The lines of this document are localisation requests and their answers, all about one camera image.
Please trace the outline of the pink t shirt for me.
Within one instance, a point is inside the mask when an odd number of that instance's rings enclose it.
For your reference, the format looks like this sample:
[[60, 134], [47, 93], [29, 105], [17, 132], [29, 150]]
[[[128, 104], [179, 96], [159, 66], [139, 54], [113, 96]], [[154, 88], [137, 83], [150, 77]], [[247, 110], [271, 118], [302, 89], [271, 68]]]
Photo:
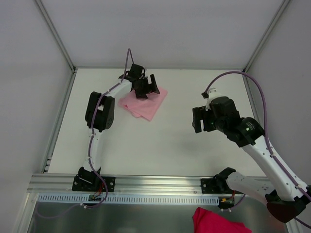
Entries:
[[137, 99], [135, 91], [131, 91], [125, 97], [120, 98], [118, 105], [135, 118], [141, 117], [151, 121], [168, 94], [168, 91], [162, 87], [159, 88], [159, 91], [160, 94], [148, 94], [147, 99]]

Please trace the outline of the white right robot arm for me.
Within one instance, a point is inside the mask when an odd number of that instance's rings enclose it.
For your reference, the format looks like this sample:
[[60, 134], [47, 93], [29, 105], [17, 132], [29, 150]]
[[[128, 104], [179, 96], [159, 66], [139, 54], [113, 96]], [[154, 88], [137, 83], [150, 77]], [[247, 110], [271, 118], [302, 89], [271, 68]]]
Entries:
[[311, 201], [311, 188], [300, 180], [276, 151], [268, 149], [264, 129], [251, 117], [240, 117], [229, 97], [216, 97], [209, 106], [194, 107], [192, 126], [196, 133], [220, 131], [250, 155], [269, 183], [248, 178], [227, 167], [215, 177], [219, 192], [244, 193], [263, 203], [277, 220], [287, 223], [296, 218]]

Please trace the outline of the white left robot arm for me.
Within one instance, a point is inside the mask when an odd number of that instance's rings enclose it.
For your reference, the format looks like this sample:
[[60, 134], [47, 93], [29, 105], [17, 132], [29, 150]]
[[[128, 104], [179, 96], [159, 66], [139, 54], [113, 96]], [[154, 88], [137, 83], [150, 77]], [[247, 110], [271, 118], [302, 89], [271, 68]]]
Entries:
[[103, 134], [113, 124], [115, 104], [136, 118], [151, 121], [166, 95], [167, 91], [157, 86], [155, 75], [147, 75], [145, 68], [137, 64], [131, 65], [105, 93], [90, 94], [85, 114], [90, 143], [85, 162], [78, 171], [78, 178], [88, 190], [94, 191], [100, 185]]

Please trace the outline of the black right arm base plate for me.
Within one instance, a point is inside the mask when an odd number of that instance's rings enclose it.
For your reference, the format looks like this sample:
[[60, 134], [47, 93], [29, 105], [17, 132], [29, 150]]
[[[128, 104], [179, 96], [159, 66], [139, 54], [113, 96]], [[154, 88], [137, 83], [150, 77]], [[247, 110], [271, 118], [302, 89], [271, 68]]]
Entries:
[[242, 192], [234, 191], [228, 187], [225, 180], [218, 178], [201, 178], [200, 187], [202, 194], [242, 194]]

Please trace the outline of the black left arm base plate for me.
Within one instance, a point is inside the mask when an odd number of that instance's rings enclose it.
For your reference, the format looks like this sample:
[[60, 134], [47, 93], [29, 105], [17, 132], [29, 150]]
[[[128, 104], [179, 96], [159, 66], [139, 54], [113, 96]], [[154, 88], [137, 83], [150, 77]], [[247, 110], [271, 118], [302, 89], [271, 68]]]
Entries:
[[[102, 176], [102, 179], [105, 181], [108, 192], [114, 192], [115, 190], [115, 181], [116, 177], [112, 176]], [[72, 191], [78, 192], [97, 192], [102, 188], [102, 191], [105, 192], [106, 188], [103, 182], [97, 177], [94, 183], [90, 183], [84, 181], [79, 178], [78, 175], [74, 177], [73, 184], [72, 184]]]

